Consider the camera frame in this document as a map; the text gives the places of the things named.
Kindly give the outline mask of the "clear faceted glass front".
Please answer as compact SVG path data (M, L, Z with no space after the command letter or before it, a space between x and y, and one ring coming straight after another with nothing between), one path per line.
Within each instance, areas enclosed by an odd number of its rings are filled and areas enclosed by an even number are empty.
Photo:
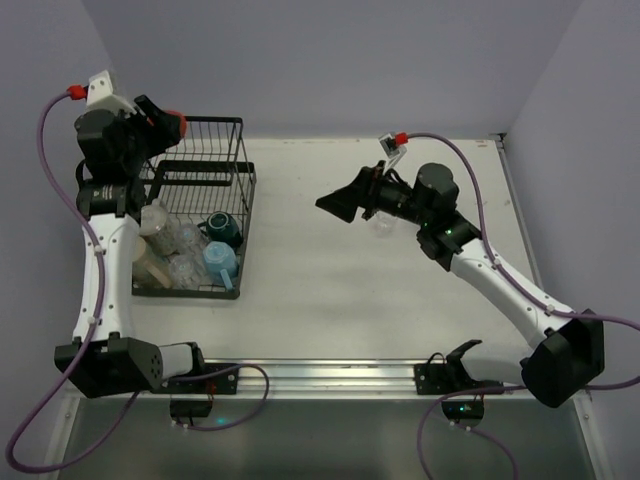
M198 290L204 283L204 267L192 255L174 256L169 263L169 273L174 289Z

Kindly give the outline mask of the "light blue plastic mug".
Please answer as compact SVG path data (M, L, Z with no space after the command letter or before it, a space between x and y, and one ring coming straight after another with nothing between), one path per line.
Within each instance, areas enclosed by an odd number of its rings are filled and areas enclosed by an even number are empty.
M234 250L224 242L212 241L203 249L205 270L215 286L232 291L238 275L238 260Z

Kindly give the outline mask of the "clear glass cup rack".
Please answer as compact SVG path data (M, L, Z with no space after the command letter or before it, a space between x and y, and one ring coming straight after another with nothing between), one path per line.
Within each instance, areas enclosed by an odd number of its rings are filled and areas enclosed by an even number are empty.
M377 238L388 238L394 233L397 222L396 217L383 211L377 211L369 221L370 230Z

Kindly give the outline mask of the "orange ceramic mug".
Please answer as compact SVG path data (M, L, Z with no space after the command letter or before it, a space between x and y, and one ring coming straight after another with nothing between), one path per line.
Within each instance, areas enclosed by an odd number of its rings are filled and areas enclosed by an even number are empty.
M166 110L166 113L172 117L175 117L178 121L179 121L179 133L180 133L180 137L184 138L186 136L186 132L187 132L187 120L186 117L175 110Z

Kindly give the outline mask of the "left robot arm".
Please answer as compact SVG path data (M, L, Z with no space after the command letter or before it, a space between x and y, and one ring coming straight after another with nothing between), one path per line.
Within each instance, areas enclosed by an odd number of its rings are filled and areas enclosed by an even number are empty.
M196 343L158 346L134 333L132 267L146 203L140 173L186 133L180 114L145 95L134 104L132 112L88 110L74 124L84 155L72 206L84 233L84 282L72 341L56 348L54 363L88 398L154 391L204 369Z

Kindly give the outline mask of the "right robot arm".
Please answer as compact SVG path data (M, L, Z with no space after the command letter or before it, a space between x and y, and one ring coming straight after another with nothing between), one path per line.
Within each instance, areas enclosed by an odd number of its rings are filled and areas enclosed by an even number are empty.
M449 168L420 167L413 185L364 167L347 186L316 200L344 222L384 212L418 226L422 252L484 296L517 329L527 346L469 340L441 364L418 366L430 391L442 394L505 384L523 385L542 404L557 408L604 370L604 327L597 320L552 316L550 296L501 259L491 260L481 233L457 210L458 185Z

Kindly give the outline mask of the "dark teal ceramic mug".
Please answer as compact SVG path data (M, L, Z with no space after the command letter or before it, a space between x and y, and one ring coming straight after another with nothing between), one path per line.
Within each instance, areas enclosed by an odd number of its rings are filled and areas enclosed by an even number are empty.
M212 213L205 221L205 230L212 241L226 243L233 249L239 248L243 243L238 223L227 212Z

